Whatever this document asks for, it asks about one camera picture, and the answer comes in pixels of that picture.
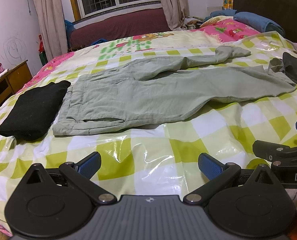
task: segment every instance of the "black folded sweater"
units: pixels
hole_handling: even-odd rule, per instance
[[[67,80],[51,82],[20,95],[14,108],[0,125],[0,135],[26,141],[42,137],[54,121],[70,85]]]

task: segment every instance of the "checkered bedsheet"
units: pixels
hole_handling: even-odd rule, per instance
[[[123,65],[137,58],[212,55],[220,45],[199,31],[150,35],[80,50],[33,87],[61,80],[75,82],[83,74]],[[249,49],[251,55],[209,67],[263,65],[268,68],[269,61],[281,57],[285,51],[295,55],[291,52],[294,50],[292,43],[276,32],[229,44]],[[0,124],[20,94],[2,105]],[[265,140],[297,146],[296,121],[297,90],[276,98],[248,102],[209,102],[184,122],[148,125],[144,129],[114,134],[56,138],[49,129],[43,138],[32,142],[0,136],[0,220],[5,221],[7,199],[33,163],[55,168],[63,162],[77,162],[98,151],[102,156],[102,167],[92,181],[117,197],[122,194],[177,194],[183,197],[205,183],[197,165],[201,152],[207,152],[223,163],[235,162],[242,168],[254,168],[266,161],[254,156],[253,142]]]

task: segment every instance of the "wooden cabinet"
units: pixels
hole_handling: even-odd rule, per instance
[[[14,94],[32,79],[32,74],[29,71],[27,61],[24,61],[17,67],[11,69],[6,76]]]
[[[0,78],[0,105],[32,79],[27,60]]]

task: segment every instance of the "pink cartoon quilt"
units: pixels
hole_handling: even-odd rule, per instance
[[[260,33],[252,27],[232,19],[218,21],[214,24],[200,28],[198,31],[203,31],[205,34],[215,37],[219,42],[238,41],[245,37]]]
[[[35,85],[39,81],[41,81],[43,78],[47,77],[49,74],[51,74],[58,65],[69,59],[74,55],[74,52],[69,52],[66,54],[63,54],[61,56],[55,57],[50,62],[48,62],[44,67],[40,69],[40,71],[29,81],[27,82],[24,87],[19,90],[17,93],[22,92],[26,88],[31,87],[32,85]]]

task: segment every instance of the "curtain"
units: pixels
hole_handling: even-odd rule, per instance
[[[161,0],[161,4],[169,28],[172,31],[182,30],[188,8],[187,0]]]
[[[47,59],[67,53],[61,0],[34,0]]]

